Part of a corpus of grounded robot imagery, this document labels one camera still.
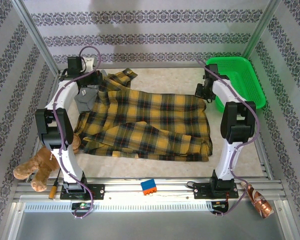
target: teddy bear leg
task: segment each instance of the teddy bear leg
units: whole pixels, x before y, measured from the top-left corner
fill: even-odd
[[[13,175],[16,179],[24,180],[30,176],[35,170],[39,168],[39,164],[41,159],[35,155],[34,157],[30,158],[29,161],[17,166],[13,170]]]
[[[42,164],[39,170],[36,172],[33,180],[31,181],[31,187],[36,192],[42,192],[47,189],[47,180],[51,173],[52,169],[46,165]]]

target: orange and blue block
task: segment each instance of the orange and blue block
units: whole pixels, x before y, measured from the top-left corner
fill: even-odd
[[[144,195],[152,194],[157,191],[157,186],[154,179],[143,181],[141,183],[141,187]]]

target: gray cloth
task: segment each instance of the gray cloth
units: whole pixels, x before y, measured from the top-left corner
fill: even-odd
[[[97,85],[82,87],[79,94],[74,97],[79,113],[90,112],[95,105],[97,95]]]

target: stuffed toy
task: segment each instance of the stuffed toy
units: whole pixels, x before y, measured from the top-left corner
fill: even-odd
[[[73,135],[73,152],[76,154],[79,151],[81,140],[78,135]],[[36,192],[42,192],[47,189],[47,180],[52,171],[59,168],[58,161],[52,152],[43,146],[35,156],[29,159],[29,161],[17,166],[13,170],[13,175],[16,179],[25,180],[35,170],[37,170],[34,178],[31,181],[31,187]]]

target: blue block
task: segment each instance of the blue block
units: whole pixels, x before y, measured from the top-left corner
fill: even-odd
[[[142,191],[152,189],[156,187],[156,183],[154,179],[150,179],[148,181],[144,181],[141,183]]]

